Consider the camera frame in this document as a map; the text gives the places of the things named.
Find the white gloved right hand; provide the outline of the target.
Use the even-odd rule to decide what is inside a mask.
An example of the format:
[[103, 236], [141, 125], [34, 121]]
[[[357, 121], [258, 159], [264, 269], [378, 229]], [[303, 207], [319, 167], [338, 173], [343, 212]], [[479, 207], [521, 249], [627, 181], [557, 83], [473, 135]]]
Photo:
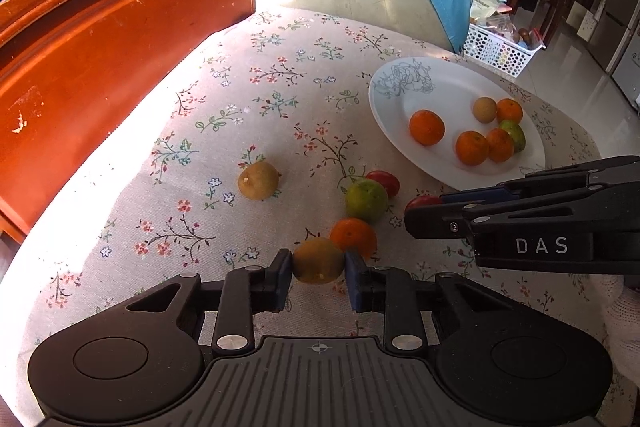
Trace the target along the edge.
[[639, 386], [639, 291], [626, 286], [621, 275], [592, 274], [590, 280], [598, 295], [616, 369]]

